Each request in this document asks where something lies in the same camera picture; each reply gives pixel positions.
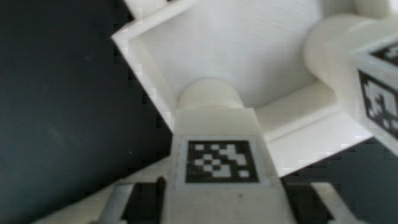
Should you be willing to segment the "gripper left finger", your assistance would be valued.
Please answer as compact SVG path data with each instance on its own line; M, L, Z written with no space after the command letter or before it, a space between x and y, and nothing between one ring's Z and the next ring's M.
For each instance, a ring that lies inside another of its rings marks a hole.
M165 185L164 177L117 184L92 224L162 224Z

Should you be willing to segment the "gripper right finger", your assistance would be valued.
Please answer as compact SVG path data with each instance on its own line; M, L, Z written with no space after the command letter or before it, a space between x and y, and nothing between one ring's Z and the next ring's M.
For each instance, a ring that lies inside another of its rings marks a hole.
M297 224L368 224L357 218L329 182L286 182Z

